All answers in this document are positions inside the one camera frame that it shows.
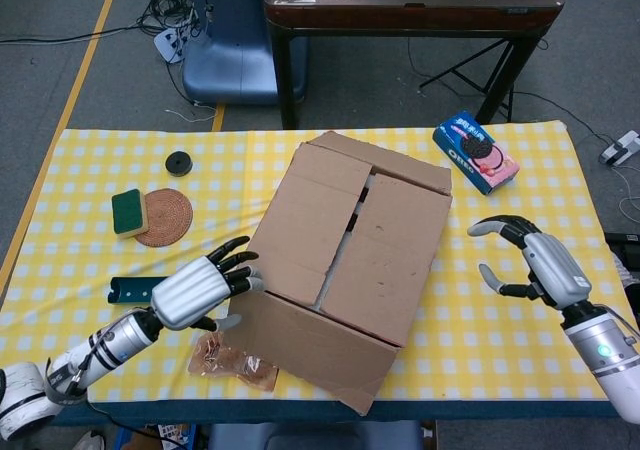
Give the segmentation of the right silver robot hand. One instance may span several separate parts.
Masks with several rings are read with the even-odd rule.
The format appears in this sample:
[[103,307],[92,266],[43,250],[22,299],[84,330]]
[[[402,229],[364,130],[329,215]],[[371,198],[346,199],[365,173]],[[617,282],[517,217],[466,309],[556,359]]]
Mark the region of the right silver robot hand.
[[485,218],[467,229],[471,237],[496,233],[515,245],[529,267],[527,284],[501,281],[481,263],[479,272],[497,294],[529,300],[541,299],[547,306],[565,311],[584,306],[592,286],[577,261],[556,237],[542,232],[533,222],[517,215]]

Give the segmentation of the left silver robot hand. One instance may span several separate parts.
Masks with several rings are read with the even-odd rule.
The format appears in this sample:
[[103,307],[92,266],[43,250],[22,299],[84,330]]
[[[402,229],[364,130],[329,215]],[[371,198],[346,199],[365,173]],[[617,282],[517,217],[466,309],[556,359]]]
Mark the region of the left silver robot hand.
[[162,326],[173,331],[215,332],[219,324],[208,316],[212,310],[237,295],[261,291],[262,278],[249,264],[258,254],[237,250],[249,241],[248,236],[233,238],[156,285],[151,308]]

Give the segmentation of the brown cardboard box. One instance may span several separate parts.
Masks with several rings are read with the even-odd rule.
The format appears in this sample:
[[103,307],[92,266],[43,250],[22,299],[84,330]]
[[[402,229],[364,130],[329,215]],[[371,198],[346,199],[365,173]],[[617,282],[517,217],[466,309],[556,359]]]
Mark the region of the brown cardboard box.
[[[374,175],[320,312],[311,309]],[[451,173],[333,131],[295,150],[249,247],[265,287],[234,297],[227,345],[366,414],[410,328],[451,207]]]

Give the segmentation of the blue Oreo cookie box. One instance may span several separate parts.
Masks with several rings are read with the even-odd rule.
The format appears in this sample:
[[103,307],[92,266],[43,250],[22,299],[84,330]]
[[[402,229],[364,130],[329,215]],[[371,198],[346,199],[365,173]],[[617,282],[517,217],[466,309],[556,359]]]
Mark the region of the blue Oreo cookie box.
[[432,139],[482,195],[513,180],[520,170],[519,164],[467,111],[439,124]]

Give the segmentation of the teal plastic tray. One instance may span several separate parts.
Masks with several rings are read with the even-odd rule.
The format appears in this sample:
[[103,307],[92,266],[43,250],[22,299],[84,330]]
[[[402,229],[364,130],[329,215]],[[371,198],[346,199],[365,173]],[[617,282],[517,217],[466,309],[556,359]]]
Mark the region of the teal plastic tray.
[[152,290],[164,276],[113,277],[107,302],[111,305],[141,305],[151,301]]

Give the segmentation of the round woven coaster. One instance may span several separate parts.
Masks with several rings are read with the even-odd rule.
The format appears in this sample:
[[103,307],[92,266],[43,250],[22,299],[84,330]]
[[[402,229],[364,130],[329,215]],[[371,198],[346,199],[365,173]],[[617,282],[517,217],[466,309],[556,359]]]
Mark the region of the round woven coaster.
[[142,245],[165,247],[176,243],[193,220],[190,200],[181,192],[164,188],[145,195],[148,230],[135,236]]

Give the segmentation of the orange spout pouch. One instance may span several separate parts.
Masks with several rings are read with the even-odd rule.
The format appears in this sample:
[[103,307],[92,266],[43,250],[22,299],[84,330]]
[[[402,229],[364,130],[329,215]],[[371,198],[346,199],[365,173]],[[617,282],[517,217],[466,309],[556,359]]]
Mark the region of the orange spout pouch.
[[274,390],[279,373],[271,363],[226,345],[222,332],[207,332],[198,338],[187,370],[202,377],[235,377],[264,392]]

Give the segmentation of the yellow white checkered tablecloth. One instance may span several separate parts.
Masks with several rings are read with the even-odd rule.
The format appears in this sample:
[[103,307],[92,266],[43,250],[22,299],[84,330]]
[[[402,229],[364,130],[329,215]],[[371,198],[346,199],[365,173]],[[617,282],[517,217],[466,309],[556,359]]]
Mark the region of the yellow white checkered tablecloth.
[[[496,235],[468,236],[490,215],[519,214],[556,236],[584,269],[591,298],[623,315],[629,306],[567,127],[560,121],[490,127],[519,163],[516,178],[480,194],[459,172],[453,201],[409,343],[380,397],[393,400],[601,399],[565,337],[558,312],[504,298],[480,263],[521,283],[520,252]],[[167,275],[219,243],[254,231],[295,149],[313,131],[168,133],[63,131],[51,154],[19,254],[0,272],[0,365],[43,364],[118,313],[106,295],[120,275]],[[174,151],[193,160],[185,176],[165,168]],[[192,203],[189,231],[152,249],[114,234],[111,197],[174,188]]]

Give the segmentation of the green yellow sponge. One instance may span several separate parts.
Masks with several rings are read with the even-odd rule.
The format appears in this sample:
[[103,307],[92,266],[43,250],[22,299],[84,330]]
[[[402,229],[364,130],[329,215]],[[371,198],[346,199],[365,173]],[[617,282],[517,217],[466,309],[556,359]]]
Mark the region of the green yellow sponge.
[[146,201],[139,189],[113,195],[111,206],[113,230],[118,238],[130,238],[149,229]]

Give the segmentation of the black round puck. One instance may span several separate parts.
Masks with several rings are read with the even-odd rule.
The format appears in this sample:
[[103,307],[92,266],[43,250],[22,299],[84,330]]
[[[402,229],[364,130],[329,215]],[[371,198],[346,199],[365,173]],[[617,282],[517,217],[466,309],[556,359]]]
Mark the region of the black round puck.
[[174,151],[165,160],[165,168],[173,177],[187,175],[193,168],[191,156],[184,151]]

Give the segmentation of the white power adapter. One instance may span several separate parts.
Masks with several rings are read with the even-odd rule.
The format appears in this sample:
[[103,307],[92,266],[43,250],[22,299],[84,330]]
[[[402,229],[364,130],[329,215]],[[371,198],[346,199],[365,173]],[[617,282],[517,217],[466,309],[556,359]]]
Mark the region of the white power adapter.
[[640,152],[640,134],[629,131],[615,140],[599,156],[599,162],[607,166],[620,166]]

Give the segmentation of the white sneaker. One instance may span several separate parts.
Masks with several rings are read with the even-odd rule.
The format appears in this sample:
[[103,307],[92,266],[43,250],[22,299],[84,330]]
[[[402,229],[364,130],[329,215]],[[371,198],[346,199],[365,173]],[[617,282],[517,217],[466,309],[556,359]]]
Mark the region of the white sneaker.
[[104,436],[96,431],[90,430],[83,434],[74,444],[72,450],[105,450],[106,440]]

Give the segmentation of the blue grey robot body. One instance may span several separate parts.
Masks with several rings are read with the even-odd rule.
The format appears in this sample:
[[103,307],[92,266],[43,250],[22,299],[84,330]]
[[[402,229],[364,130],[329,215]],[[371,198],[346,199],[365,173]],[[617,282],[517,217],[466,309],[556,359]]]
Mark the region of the blue grey robot body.
[[424,450],[417,421],[215,424],[207,450]]

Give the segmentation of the white power strip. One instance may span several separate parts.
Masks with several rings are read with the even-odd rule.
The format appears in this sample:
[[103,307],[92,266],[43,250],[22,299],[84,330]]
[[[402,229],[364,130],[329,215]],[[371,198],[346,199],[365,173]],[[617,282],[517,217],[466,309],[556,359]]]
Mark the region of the white power strip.
[[170,27],[154,37],[154,45],[166,63],[175,64],[184,59],[190,36],[188,25]]

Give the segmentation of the brown mahjong table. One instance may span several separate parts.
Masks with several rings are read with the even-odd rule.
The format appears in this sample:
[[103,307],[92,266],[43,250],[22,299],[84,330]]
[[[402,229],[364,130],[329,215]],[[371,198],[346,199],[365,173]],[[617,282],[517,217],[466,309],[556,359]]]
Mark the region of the brown mahjong table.
[[490,123],[565,0],[263,0],[281,124],[297,127],[291,40],[311,36],[496,38],[509,53],[476,113]]

